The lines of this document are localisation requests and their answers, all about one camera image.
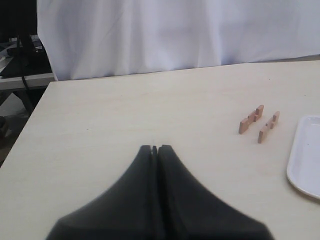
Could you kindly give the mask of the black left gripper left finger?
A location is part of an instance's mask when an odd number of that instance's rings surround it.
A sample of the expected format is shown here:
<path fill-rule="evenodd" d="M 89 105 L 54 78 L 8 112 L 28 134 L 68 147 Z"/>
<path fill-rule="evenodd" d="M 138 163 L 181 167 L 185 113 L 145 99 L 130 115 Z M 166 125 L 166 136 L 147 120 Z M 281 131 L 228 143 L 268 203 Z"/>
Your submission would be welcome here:
<path fill-rule="evenodd" d="M 47 239 L 160 239 L 157 148 L 141 146 L 117 182 L 93 201 L 60 218 Z"/>

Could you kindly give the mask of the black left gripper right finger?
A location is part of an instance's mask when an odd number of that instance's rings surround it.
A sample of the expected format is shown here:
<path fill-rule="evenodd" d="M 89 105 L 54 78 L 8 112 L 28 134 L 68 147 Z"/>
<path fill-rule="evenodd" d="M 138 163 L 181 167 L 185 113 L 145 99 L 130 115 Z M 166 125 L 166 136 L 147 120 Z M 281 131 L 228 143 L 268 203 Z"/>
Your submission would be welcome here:
<path fill-rule="evenodd" d="M 272 240 L 267 226 L 212 194 L 170 145 L 158 149 L 158 187 L 170 240 Z"/>

